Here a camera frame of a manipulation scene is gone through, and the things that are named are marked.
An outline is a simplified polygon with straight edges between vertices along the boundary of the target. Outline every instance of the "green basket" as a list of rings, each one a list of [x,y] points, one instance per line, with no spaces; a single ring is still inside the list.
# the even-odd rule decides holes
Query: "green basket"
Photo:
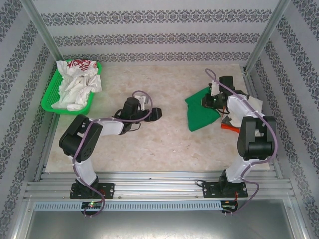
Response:
[[[96,62],[96,65],[98,67],[98,75],[99,75],[101,73],[102,66],[99,62]],[[52,77],[52,80],[50,81],[50,84],[49,84],[48,88],[46,89],[44,96],[42,98],[42,101],[41,101],[42,108],[48,112],[55,112],[57,114],[64,114],[64,115],[79,115],[79,114],[86,115],[86,114],[88,114],[90,111],[90,106],[91,106],[92,100],[93,100],[93,95],[94,95],[93,92],[90,93],[88,103],[86,104],[86,106],[79,111],[53,109],[51,107],[51,105],[53,105],[55,102],[58,102],[60,99],[59,86],[61,85],[62,80],[63,79],[62,79],[61,74],[56,69],[56,71]]]

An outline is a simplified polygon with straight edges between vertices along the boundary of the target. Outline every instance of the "green fabric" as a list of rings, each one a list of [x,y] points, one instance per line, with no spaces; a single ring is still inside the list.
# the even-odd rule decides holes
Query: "green fabric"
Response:
[[[191,132],[215,122],[220,117],[217,110],[205,108],[201,105],[201,100],[207,93],[210,93],[209,87],[185,100],[188,104],[188,128]]]

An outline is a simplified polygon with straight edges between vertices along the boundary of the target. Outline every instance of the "white cloth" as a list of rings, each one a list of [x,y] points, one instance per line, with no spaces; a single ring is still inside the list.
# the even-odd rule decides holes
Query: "white cloth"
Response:
[[[96,61],[57,61],[56,65],[63,80],[59,86],[60,100],[52,108],[81,110],[86,106],[91,91],[96,93],[102,90]]]

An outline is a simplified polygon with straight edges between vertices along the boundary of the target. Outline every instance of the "wall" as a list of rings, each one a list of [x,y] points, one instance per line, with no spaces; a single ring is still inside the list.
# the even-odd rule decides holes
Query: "wall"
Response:
[[[53,57],[18,0],[0,0],[0,238],[32,181],[52,114],[40,105]]]
[[[319,0],[292,0],[251,72],[275,116],[278,160],[312,238],[319,238]]]
[[[65,58],[245,65],[278,0],[35,0]]]

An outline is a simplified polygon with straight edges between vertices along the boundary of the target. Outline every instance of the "marble surface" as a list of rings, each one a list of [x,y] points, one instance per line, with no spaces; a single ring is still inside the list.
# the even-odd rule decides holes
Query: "marble surface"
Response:
[[[124,135],[101,136],[91,156],[96,172],[106,171],[202,171],[223,170],[237,153],[238,133],[221,129],[221,118],[190,132],[187,97],[208,86],[210,68],[217,77],[232,75],[236,89],[246,92],[239,65],[112,66],[101,72],[102,89],[96,93],[91,118],[111,117],[135,90],[146,91],[162,118],[142,122],[141,128]],[[46,172],[72,172],[70,160],[58,146],[75,116],[61,115]],[[258,169],[269,169],[268,164]]]

